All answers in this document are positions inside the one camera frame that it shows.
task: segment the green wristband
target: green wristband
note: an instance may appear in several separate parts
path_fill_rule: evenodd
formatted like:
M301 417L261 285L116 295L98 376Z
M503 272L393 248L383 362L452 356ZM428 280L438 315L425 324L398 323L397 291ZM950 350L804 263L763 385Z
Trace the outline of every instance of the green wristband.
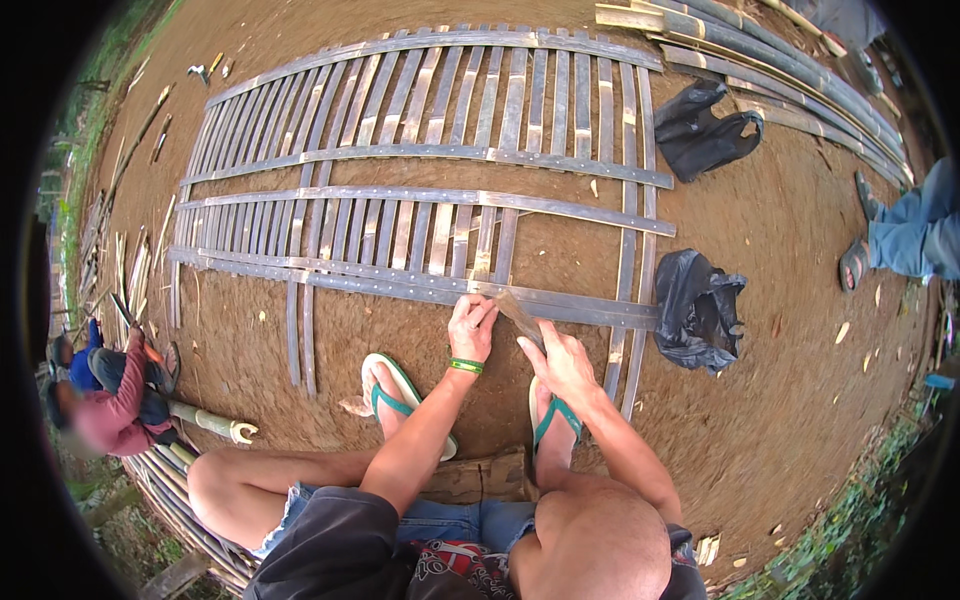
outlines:
M466 358L451 358L450 367L475 372L478 375L483 372L483 363L478 363L475 360L467 360Z

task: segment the blue jeans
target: blue jeans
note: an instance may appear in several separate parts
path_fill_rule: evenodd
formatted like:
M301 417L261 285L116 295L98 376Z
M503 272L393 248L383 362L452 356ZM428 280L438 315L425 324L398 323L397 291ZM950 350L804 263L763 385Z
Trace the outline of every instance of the blue jeans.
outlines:
M941 158L924 183L870 222L870 266L912 277L960 279L960 213L953 164Z
M300 482L290 488L283 519L274 531L267 534L263 544L252 550L254 556L263 559L270 554L318 489ZM494 553L507 554L517 540L534 531L536 509L535 502L482 500L460 506L417 499L400 520L396 542L472 541L487 546Z
M127 367L127 355L106 348L96 348L86 356L86 364L104 389L116 395L123 379L123 370ZM163 384L163 373L159 367L147 361L144 376L148 383ZM150 386L143 386L143 398L140 400L140 420L147 425L160 425L170 418L170 408L163 396Z

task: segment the black t-shirt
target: black t-shirt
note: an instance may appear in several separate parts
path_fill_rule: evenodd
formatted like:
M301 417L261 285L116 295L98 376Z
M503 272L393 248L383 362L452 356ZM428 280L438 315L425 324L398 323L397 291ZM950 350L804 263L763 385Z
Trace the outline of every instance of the black t-shirt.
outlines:
M473 542L396 544L399 517L383 498L356 489L315 493L253 574L247 600L512 600L507 556ZM668 525L673 553L661 600L707 598L690 532Z

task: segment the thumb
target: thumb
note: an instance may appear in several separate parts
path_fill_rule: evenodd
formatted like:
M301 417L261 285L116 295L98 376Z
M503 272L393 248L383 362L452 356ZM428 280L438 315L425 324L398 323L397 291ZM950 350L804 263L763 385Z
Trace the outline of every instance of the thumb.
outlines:
M537 375L546 373L546 356L543 356L543 353L540 352L540 349L537 348L537 345L523 336L516 338L516 342L520 344L520 349L523 350L523 353L527 355L527 360L529 360L530 364L533 365L534 373Z

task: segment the person's left hand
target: person's left hand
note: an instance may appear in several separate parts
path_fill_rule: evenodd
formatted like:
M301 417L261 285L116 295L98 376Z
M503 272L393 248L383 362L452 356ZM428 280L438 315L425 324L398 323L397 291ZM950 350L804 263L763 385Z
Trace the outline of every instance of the person's left hand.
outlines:
M493 322L499 312L493 300L479 294L461 296L446 326L453 358L485 362L490 356Z

